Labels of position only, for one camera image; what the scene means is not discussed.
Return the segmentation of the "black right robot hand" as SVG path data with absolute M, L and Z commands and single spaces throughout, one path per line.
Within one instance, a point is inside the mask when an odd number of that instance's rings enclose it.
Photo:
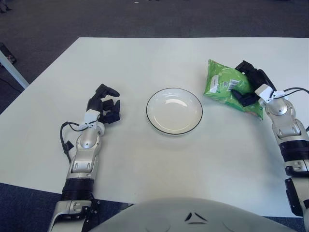
M 277 90 L 265 72 L 261 69 L 256 69 L 252 64 L 243 61 L 235 69 L 241 73 L 244 73 L 251 88 L 251 92 L 244 94 L 241 94 L 235 89 L 231 90 L 232 95 L 243 107 L 255 104 L 258 101 L 259 97 L 254 91 L 257 90 L 262 84 L 268 85 L 273 89 L 273 91 Z

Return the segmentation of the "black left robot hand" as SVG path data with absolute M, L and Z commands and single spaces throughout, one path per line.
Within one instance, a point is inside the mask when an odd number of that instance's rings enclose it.
M 115 103 L 112 99 L 102 101 L 107 95 L 119 97 L 120 93 L 104 84 L 101 84 L 96 89 L 93 97 L 89 99 L 86 110 L 98 111 L 98 122 L 112 124 L 120 120 L 120 101 L 117 100 Z

